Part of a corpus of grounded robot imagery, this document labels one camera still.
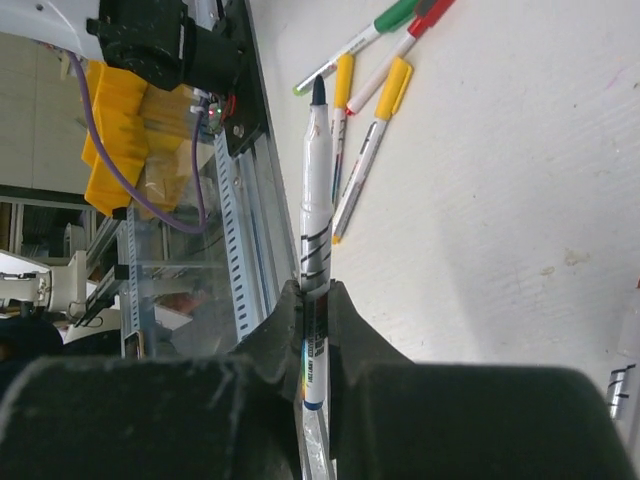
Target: black stripe on marker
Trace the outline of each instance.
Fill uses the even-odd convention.
[[[300,276],[302,278],[306,278],[307,280],[312,280],[312,279],[322,275],[325,271],[326,271],[326,269],[325,270],[320,270],[319,272],[314,272],[314,273],[303,273]]]
[[[327,230],[329,230],[329,226],[331,226],[331,220],[329,220],[329,223],[327,224],[326,227],[324,227],[324,229],[322,229],[321,231],[319,231],[318,233],[308,236],[308,235],[302,235],[302,237],[300,237],[302,240],[307,240],[309,242],[315,240],[316,238],[320,238],[322,235],[324,235],[325,233],[327,233]]]
[[[322,248],[327,244],[327,242],[324,242],[323,244],[321,244],[319,247],[317,247],[315,250],[312,250],[311,252],[309,252],[306,256],[302,257],[300,259],[300,263],[304,263],[307,260],[309,260],[311,257],[313,257],[316,253],[318,253],[320,250],[322,250]]]
[[[615,375],[616,373],[625,373],[627,370],[631,368],[636,368],[636,364],[627,365],[625,368],[618,368],[617,370],[611,370],[611,375]]]

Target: red marker cap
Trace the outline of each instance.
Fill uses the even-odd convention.
[[[412,37],[418,38],[427,29],[433,27],[444,15],[455,0],[421,0],[415,8],[416,18],[407,31]]]

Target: marker barrel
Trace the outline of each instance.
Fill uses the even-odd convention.
[[[405,32],[402,39],[396,44],[393,50],[389,52],[382,63],[378,65],[378,68],[374,70],[365,84],[351,97],[351,100],[347,103],[347,111],[349,114],[355,115],[362,110],[362,107],[364,107],[373,94],[376,93],[380,85],[382,85],[382,82],[387,78],[387,74],[395,58],[403,57],[414,43],[416,43],[416,38]]]
[[[333,140],[333,187],[331,201],[335,204],[340,194],[340,178],[342,176],[342,159],[344,157],[344,137],[347,129],[347,113],[343,108],[333,110],[331,122],[331,138]]]
[[[327,105],[311,106],[305,135],[300,208],[300,290],[303,298],[304,405],[316,410],[327,396],[328,293],[331,282],[332,153]]]
[[[298,83],[293,91],[296,95],[304,95],[313,87],[315,78],[320,75],[322,78],[326,78],[336,71],[338,68],[338,60],[345,53],[351,53],[355,55],[365,47],[373,43],[380,35],[375,26],[370,24],[362,32],[353,37],[349,42],[338,50],[326,63],[318,67],[312,74],[305,77],[300,83]]]
[[[360,149],[360,156],[353,167],[344,194],[340,199],[334,217],[333,243],[339,243],[347,229],[349,220],[358,203],[358,198],[369,175],[373,160],[378,153],[380,142],[387,128],[387,122],[376,119],[367,131],[367,136]]]
[[[636,445],[640,434],[637,421],[639,403],[640,290],[636,289],[625,309],[620,342],[607,383],[609,413],[627,446]]]

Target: white table surface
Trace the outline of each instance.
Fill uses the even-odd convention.
[[[291,89],[390,1],[251,0],[296,238],[309,97]],[[410,358],[606,386],[640,275],[639,18],[637,0],[457,0],[409,53],[333,276]],[[357,56],[356,88],[397,33]],[[376,100],[348,124],[345,181]]]

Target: black marker cap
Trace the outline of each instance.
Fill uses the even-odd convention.
[[[311,96],[311,105],[326,105],[327,95],[324,92],[324,80],[320,75],[313,81],[313,95]]]

